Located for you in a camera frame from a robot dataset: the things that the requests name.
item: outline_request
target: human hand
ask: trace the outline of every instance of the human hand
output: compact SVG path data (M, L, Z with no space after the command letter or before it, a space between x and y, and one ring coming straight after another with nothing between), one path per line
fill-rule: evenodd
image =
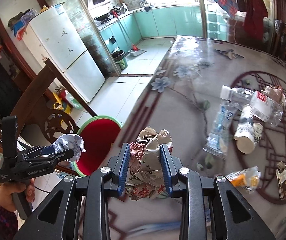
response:
M0 188L0 206L7 211L14 212L16 207L12 200L12 193L20 193L25 191L26 200L30 203L35 200L34 180L30 179L30 184L26 186L22 182L5 182Z

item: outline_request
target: green trash can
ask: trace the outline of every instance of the green trash can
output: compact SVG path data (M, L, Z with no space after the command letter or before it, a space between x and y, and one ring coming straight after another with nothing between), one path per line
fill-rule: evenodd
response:
M112 53L112 57L116 64L120 66L121 70L124 70L127 68L127 62L125 59L125 52L123 50L118 50L114 53Z

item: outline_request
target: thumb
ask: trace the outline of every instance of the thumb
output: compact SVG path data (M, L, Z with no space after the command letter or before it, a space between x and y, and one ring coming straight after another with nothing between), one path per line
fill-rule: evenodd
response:
M20 193L26 189L26 185L21 182L6 182L6 191L10 195L12 193Z

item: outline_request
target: barcode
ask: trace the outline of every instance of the barcode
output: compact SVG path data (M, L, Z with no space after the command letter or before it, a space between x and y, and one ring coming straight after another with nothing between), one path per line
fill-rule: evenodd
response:
M265 118L265 115L262 112L260 112L259 110L256 110L254 112L254 115L256 115L259 119L264 119Z

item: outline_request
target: person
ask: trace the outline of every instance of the person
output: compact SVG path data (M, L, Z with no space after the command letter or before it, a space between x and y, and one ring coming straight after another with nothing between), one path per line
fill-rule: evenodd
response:
M0 187L0 236L12 240L18 231L18 219L15 215L16 207L12 200L12 193L25 191L26 200L30 203L35 200L34 179L26 186L21 182L5 182Z

